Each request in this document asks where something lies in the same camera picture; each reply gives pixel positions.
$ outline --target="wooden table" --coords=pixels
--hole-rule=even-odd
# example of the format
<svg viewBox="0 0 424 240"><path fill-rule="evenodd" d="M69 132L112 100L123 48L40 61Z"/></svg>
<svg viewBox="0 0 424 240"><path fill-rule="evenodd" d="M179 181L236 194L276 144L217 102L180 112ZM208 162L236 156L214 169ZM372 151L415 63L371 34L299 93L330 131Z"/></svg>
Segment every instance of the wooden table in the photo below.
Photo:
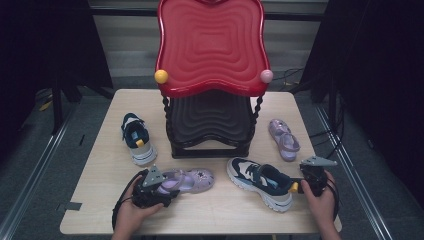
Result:
<svg viewBox="0 0 424 240"><path fill-rule="evenodd" d="M263 97L249 159L271 164L291 177L301 177L299 162L314 155L299 109L290 93L267 92ZM143 168L134 165L122 141L121 124L133 112L148 127L158 156L151 164L159 170L208 168L215 175L212 189L199 194L180 194L168 208L148 218L140 234L305 234L318 229L304 195L293 194L285 213L268 208L259 194L238 188L226 173L229 158L173 159L165 131L165 112L158 90L118 90L106 114L71 202L82 203L79 211L68 210L60 230L64 234L112 234L112 209L130 179ZM272 118L285 121L300 142L295 162L285 162L268 133ZM220 143L208 142L202 147ZM336 219L340 231L341 223Z"/></svg>

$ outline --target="shoe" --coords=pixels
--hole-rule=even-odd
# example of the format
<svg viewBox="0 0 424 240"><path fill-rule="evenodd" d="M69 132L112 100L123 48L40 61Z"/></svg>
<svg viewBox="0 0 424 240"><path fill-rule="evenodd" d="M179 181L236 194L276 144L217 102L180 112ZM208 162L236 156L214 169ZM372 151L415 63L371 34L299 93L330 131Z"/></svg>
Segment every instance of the shoe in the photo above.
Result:
<svg viewBox="0 0 424 240"><path fill-rule="evenodd" d="M278 145L281 157L286 162L294 161L300 145L289 126L280 119L272 119L269 122L268 130Z"/></svg>
<svg viewBox="0 0 424 240"><path fill-rule="evenodd" d="M129 147L131 158L135 164L144 165L156 158L156 148L149 141L149 132L142 119L134 113L127 113L121 130L122 140L125 140Z"/></svg>
<svg viewBox="0 0 424 240"><path fill-rule="evenodd" d="M189 171L181 169L162 173L165 180L158 191L166 194L179 190L180 193L201 193L212 188L215 183L212 172L208 169L194 168Z"/></svg>
<svg viewBox="0 0 424 240"><path fill-rule="evenodd" d="M292 195L288 190L292 181L275 167L233 158L227 163L227 173L240 188L259 193L265 204L274 211L285 212L291 207Z"/></svg>

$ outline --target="floor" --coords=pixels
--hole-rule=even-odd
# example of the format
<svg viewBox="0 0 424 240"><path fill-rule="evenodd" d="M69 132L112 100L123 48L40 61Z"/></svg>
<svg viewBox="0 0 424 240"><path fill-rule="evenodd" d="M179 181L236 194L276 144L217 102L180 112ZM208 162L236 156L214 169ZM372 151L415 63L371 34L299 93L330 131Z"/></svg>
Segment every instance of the floor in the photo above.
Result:
<svg viewBox="0 0 424 240"><path fill-rule="evenodd" d="M114 79L114 90L155 87L148 78L120 80ZM284 80L290 79L272 82L269 91L286 91L296 84L288 81L288 85L283 85ZM37 104L19 133L21 140L0 170L0 236L2 239L110 239L110 236L61 234L59 226L64 213L58 207L72 197L111 100L81 87L81 102L69 103L64 99L65 127L52 135L52 108L38 109L48 91L37 95ZM338 135L331 135L326 133L328 100L312 103L308 91L297 93L295 99L316 155L339 163L328 170L335 176L340 191L343 239L422 239L423 210L385 165L378 149L370 147L370 139L348 110L340 114ZM334 151L339 137L342 144ZM159 236L158 239L201 237ZM302 240L319 239L319 235L245 235L227 239Z"/></svg>

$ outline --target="sneaker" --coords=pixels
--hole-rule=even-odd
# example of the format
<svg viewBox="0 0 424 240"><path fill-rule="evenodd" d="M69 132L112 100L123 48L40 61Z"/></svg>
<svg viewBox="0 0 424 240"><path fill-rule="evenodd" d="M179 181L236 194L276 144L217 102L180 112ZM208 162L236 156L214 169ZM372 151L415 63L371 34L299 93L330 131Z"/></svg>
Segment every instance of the sneaker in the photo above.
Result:
<svg viewBox="0 0 424 240"><path fill-rule="evenodd" d="M228 161L227 173L240 188L259 193L274 211L285 212L291 207L291 179L275 167L237 157Z"/></svg>
<svg viewBox="0 0 424 240"><path fill-rule="evenodd" d="M144 165L153 161L157 156L155 147L149 141L149 132L144 121L134 113L127 113L121 126L122 140L130 148L133 162Z"/></svg>

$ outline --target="gray wall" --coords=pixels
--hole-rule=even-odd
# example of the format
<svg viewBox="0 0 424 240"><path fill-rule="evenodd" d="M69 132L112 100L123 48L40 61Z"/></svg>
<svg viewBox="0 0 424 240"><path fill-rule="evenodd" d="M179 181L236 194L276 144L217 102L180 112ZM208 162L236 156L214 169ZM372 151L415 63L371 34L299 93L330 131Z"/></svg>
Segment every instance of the gray wall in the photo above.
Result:
<svg viewBox="0 0 424 240"><path fill-rule="evenodd" d="M156 8L157 1L90 0L91 6ZM326 0L264 0L267 12L323 13ZM95 16L112 77L151 75L159 48L155 17ZM265 21L265 48L273 71L304 67L319 23Z"/></svg>

